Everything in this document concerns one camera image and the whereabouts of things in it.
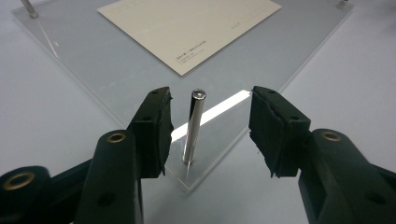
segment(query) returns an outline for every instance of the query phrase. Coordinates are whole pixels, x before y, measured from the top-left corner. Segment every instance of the silver cylinder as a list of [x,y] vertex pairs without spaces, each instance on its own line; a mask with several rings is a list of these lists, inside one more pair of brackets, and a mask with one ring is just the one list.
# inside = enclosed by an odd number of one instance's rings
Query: silver cylinder
[[35,9],[33,8],[32,4],[30,4],[29,0],[21,0],[23,3],[23,6],[26,8],[27,12],[29,12],[29,16],[32,19],[35,19],[38,17],[38,13],[35,12]]
[[186,145],[184,146],[183,162],[190,164],[194,155],[195,144],[198,138],[198,132],[201,123],[201,116],[204,112],[206,93],[203,90],[196,89],[191,94],[191,107],[189,126],[187,130]]

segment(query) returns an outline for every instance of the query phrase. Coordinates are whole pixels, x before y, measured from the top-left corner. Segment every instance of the beige paper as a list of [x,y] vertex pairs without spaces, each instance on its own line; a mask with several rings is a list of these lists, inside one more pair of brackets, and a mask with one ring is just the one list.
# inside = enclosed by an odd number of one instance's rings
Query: beige paper
[[98,11],[183,76],[279,9],[269,0],[122,0]]

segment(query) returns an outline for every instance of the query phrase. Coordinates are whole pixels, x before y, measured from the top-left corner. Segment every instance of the metal standoff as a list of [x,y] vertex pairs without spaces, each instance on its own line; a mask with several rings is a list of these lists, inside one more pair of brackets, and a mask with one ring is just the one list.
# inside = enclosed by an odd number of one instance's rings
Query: metal standoff
[[194,90],[191,94],[189,126],[183,155],[183,162],[185,164],[190,164],[190,162],[192,162],[192,156],[194,154],[201,123],[201,116],[204,111],[205,98],[206,93],[200,89]]
[[32,19],[35,19],[38,17],[38,13],[35,12],[35,9],[33,8],[32,4],[29,2],[29,0],[21,0],[23,3],[23,6],[26,8],[26,10],[29,12],[29,16]]

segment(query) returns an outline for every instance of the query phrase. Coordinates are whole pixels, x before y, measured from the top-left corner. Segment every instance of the white table surface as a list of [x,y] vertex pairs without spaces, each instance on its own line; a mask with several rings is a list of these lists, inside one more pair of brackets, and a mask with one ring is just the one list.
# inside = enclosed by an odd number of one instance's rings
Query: white table surface
[[[282,94],[311,130],[344,133],[371,163],[396,172],[396,1],[351,3]],[[21,6],[0,2],[0,175],[28,165],[57,175],[120,126],[17,22],[10,10]],[[146,223],[306,223],[298,178],[271,179],[257,152],[243,137],[191,194],[170,175],[144,180]]]

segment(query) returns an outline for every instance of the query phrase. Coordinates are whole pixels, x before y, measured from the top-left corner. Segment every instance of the metal rod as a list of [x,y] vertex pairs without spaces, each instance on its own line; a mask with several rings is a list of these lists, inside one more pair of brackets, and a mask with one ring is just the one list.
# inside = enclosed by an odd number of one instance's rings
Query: metal rod
[[196,89],[191,94],[191,108],[189,117],[189,126],[187,130],[186,145],[184,146],[183,162],[190,164],[195,150],[195,144],[198,138],[198,132],[201,123],[201,116],[204,111],[206,93],[203,90]]
[[23,6],[26,8],[26,10],[29,12],[29,16],[32,19],[35,19],[38,17],[38,13],[35,12],[35,9],[33,8],[32,4],[30,4],[29,0],[21,0],[23,3]]

